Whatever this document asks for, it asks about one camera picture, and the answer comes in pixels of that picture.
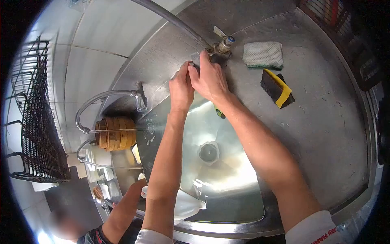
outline sponge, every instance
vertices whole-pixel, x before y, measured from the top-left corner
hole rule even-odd
[[[243,61],[248,68],[283,68],[282,44],[276,41],[247,43]]]
[[[282,74],[275,75],[271,71],[264,69],[261,87],[280,109],[295,102],[291,94],[291,88],[285,83]]]

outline person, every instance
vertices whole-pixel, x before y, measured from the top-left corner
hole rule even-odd
[[[229,91],[220,65],[212,64],[206,51],[200,54],[200,74],[186,61],[169,81],[169,89],[171,110],[150,175],[136,244],[173,243],[184,122],[194,90],[223,111],[256,173],[276,196],[286,243],[342,243],[330,213],[310,191],[288,149]]]
[[[145,179],[132,184],[121,201],[115,205],[107,221],[91,231],[85,230],[77,221],[77,217],[66,208],[56,209],[49,216],[51,232],[61,239],[77,244],[117,244],[124,234],[125,243],[134,243],[142,222],[133,221],[133,218],[142,188],[146,185]]]

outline shirt sleeve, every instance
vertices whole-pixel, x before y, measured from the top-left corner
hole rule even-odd
[[[154,230],[140,230],[134,244],[173,244],[173,240]]]
[[[329,211],[316,212],[299,222],[286,235],[286,244],[344,244]]]
[[[82,237],[83,244],[112,244],[103,234],[101,226],[96,229],[89,231],[85,236]]]

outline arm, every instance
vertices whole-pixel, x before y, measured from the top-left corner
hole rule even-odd
[[[129,187],[122,200],[113,208],[107,221],[102,226],[104,236],[113,244],[117,244],[133,221],[137,203],[146,180],[142,179]]]
[[[192,86],[223,111],[234,127],[255,171],[278,200],[284,230],[322,210],[287,148],[229,92],[221,67],[210,63],[206,52],[200,55],[200,66],[200,75],[188,67]]]
[[[171,110],[158,148],[146,196],[142,229],[173,237],[173,216],[180,186],[184,122],[193,101],[194,89],[187,76],[185,62],[169,81]]]

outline white sleeve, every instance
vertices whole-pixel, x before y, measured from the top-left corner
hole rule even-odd
[[[344,244],[329,211],[316,212],[296,224],[286,235],[286,244]]]
[[[173,244],[171,238],[154,230],[140,230],[134,244]]]

